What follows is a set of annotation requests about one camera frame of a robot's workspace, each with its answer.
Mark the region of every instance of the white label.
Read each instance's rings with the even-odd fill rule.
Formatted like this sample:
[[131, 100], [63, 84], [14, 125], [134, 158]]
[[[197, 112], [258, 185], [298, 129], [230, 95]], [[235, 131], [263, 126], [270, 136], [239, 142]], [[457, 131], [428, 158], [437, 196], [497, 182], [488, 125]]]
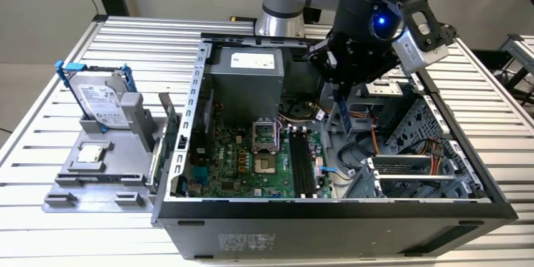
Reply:
[[219, 234], [222, 251], [273, 250], [277, 234]]
[[317, 115], [315, 115], [315, 119], [319, 121], [323, 121], [323, 118], [325, 118], [325, 111], [322, 109], [319, 109], [319, 111], [317, 112]]
[[234, 53], [231, 68], [274, 69], [275, 55], [269, 53]]
[[81, 84], [79, 90], [97, 121], [110, 128], [129, 127], [129, 120], [114, 89], [107, 86]]

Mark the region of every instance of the aluminum extrusion table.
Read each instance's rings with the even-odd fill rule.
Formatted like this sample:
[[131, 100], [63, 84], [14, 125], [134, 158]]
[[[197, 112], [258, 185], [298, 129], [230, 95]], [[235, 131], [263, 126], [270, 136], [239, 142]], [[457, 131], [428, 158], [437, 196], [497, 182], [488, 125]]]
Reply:
[[512, 90], [529, 73], [534, 75], [534, 36], [510, 34], [501, 50], [508, 51], [524, 66], [505, 84], [508, 90]]
[[[322, 38], [330, 26], [309, 26]], [[153, 115], [158, 92], [183, 110], [201, 32], [253, 34], [253, 23], [110, 17], [94, 22], [66, 62], [122, 66], [129, 62]], [[461, 39], [449, 57], [428, 68], [444, 100], [520, 219], [437, 259], [358, 261], [205, 261], [218, 265], [534, 266], [534, 122]], [[149, 213], [44, 213], [51, 190], [81, 131], [82, 110], [55, 76], [0, 150], [2, 266], [197, 266], [183, 261]]]

